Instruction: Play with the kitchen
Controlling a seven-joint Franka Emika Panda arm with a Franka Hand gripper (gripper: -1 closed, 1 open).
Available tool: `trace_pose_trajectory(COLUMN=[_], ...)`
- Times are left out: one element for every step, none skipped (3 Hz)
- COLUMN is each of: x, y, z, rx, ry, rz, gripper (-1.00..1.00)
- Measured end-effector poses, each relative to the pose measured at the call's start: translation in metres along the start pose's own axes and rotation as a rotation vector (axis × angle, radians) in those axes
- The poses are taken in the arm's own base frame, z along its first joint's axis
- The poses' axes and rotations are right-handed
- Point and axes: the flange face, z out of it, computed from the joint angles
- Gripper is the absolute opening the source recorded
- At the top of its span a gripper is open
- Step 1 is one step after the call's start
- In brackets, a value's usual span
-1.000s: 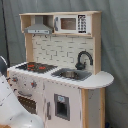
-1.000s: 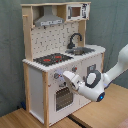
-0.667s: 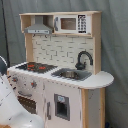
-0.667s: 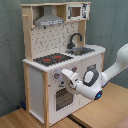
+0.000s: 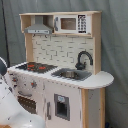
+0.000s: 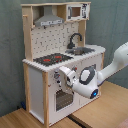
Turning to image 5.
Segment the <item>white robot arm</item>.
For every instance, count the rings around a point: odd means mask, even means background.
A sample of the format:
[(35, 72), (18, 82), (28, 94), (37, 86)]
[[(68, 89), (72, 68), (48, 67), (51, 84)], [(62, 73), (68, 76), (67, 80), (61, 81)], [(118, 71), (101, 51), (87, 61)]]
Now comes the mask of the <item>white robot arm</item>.
[(45, 128), (45, 121), (37, 114), (26, 111), (1, 79), (7, 73), (7, 64), (0, 57), (0, 125), (11, 128)]

